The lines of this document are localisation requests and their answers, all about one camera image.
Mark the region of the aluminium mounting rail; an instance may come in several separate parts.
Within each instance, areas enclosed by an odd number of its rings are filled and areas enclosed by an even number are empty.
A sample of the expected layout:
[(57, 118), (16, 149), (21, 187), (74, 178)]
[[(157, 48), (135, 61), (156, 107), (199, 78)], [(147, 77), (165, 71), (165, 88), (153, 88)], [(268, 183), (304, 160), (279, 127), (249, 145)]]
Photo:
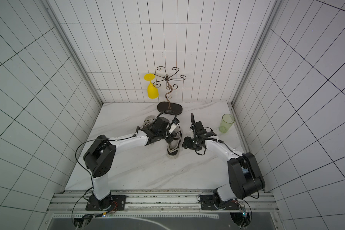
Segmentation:
[(277, 213), (278, 205), (271, 193), (260, 192), (259, 198), (214, 203), (210, 190), (115, 190), (111, 204), (100, 210), (98, 202), (82, 190), (55, 194), (48, 212), (81, 218), (85, 214), (103, 214), (112, 217), (213, 217), (215, 213), (254, 214)]

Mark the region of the yellow plastic wine glass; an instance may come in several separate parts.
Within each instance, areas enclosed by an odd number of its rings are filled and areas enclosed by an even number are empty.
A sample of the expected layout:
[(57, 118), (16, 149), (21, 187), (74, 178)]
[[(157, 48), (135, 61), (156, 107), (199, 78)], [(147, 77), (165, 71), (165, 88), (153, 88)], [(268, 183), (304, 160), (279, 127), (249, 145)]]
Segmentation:
[(154, 80), (154, 78), (155, 75), (152, 73), (148, 73), (144, 76), (144, 80), (149, 82), (149, 85), (147, 87), (147, 94), (150, 99), (156, 99), (159, 97), (158, 88), (156, 88), (152, 83), (152, 80)]

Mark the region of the green plastic cup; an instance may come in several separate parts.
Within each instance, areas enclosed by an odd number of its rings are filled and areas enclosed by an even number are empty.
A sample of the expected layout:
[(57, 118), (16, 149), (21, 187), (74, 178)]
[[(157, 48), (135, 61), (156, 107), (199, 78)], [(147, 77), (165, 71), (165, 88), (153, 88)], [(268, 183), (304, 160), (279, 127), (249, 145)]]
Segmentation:
[(235, 117), (232, 114), (224, 114), (220, 122), (219, 131), (226, 133), (234, 123)]

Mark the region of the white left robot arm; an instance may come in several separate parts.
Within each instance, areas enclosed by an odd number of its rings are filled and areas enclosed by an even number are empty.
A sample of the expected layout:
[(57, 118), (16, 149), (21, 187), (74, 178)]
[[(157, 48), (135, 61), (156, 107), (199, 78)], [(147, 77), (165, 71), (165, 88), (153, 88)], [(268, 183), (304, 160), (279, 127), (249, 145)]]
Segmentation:
[(100, 135), (83, 156), (86, 168), (90, 171), (93, 185), (93, 197), (97, 201), (104, 201), (111, 197), (108, 184), (108, 172), (111, 169), (114, 157), (136, 147), (148, 146), (157, 141), (164, 140), (171, 143), (174, 130), (178, 127), (179, 120), (172, 121), (164, 117), (155, 120), (144, 128), (137, 127), (136, 132), (130, 136), (111, 140)]

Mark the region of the black white sneaker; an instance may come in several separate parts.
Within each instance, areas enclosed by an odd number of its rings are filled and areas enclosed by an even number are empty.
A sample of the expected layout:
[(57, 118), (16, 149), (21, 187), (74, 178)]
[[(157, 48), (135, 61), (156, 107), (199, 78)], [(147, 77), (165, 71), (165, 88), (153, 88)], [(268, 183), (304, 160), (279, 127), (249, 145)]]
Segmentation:
[(156, 120), (156, 116), (147, 116), (143, 122), (143, 128), (150, 127)]
[(180, 130), (173, 132), (174, 137), (171, 143), (167, 146), (167, 157), (170, 159), (176, 159), (179, 155), (179, 149), (182, 141), (182, 132)]

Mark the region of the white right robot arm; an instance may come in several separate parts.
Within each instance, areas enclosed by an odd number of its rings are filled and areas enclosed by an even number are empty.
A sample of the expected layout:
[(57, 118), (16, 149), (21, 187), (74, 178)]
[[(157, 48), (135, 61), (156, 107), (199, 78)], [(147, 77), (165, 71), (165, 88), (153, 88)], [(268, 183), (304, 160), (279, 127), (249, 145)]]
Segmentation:
[(229, 147), (213, 132), (208, 132), (200, 121), (191, 121), (191, 136), (184, 139), (183, 148), (204, 155), (207, 150), (220, 157), (228, 167), (228, 182), (213, 192), (215, 202), (244, 199), (265, 188), (265, 181), (255, 156)]

